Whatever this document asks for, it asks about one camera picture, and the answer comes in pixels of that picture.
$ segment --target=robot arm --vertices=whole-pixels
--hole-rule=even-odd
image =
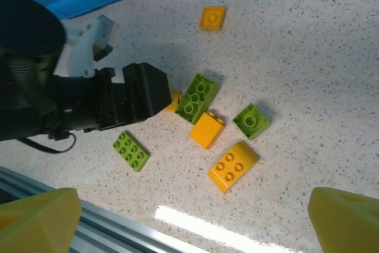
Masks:
[[[81,57],[82,49],[90,51],[92,59],[111,51],[111,33],[106,43],[97,37],[108,18],[99,17],[84,30],[69,25],[65,29],[32,0],[0,3],[0,140],[37,134],[59,140],[70,130],[112,129],[144,121],[171,103],[167,74],[152,65],[124,67],[125,83],[118,84],[111,82],[113,68],[96,71],[88,55]],[[76,54],[69,58],[70,77],[61,77],[53,72],[67,31]],[[86,60],[86,65],[78,68],[76,60]]]

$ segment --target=speckled countertop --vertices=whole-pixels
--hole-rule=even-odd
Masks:
[[[379,197],[378,2],[124,0],[74,19],[105,14],[121,26],[117,48],[97,63],[116,67],[116,81],[124,65],[149,62],[182,91],[196,72],[222,83],[211,109],[227,127],[203,150],[190,124],[159,114],[78,132],[65,155],[2,142],[1,165],[211,252],[320,252],[307,214],[314,187]],[[208,5],[227,7],[219,33],[198,28]],[[243,139],[232,118],[250,102],[272,121],[248,142],[261,161],[222,195],[207,171]],[[112,148],[123,130],[152,154],[141,173]]]

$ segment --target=yellow 3d printed block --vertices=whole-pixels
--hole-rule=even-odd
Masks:
[[[239,142],[209,170],[208,176],[223,194],[259,161],[245,142]]]
[[[67,253],[81,210],[71,188],[0,205],[0,252]]]
[[[203,113],[189,136],[205,149],[210,149],[225,129],[224,121],[209,112]]]
[[[324,253],[379,252],[378,199],[315,188],[308,214]]]
[[[166,108],[163,109],[163,112],[175,112],[180,101],[182,100],[183,94],[177,89],[171,89],[172,94],[172,103],[169,104]]]
[[[200,29],[220,31],[225,18],[225,7],[205,7],[200,20]]]

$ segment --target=green 2x2 brick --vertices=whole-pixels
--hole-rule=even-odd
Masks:
[[[203,112],[207,111],[220,84],[198,73],[183,96],[175,112],[183,119],[196,124]]]
[[[253,104],[243,109],[233,122],[249,140],[256,138],[270,125],[269,120]]]
[[[115,143],[114,149],[136,172],[141,171],[150,154],[127,132],[122,132]]]

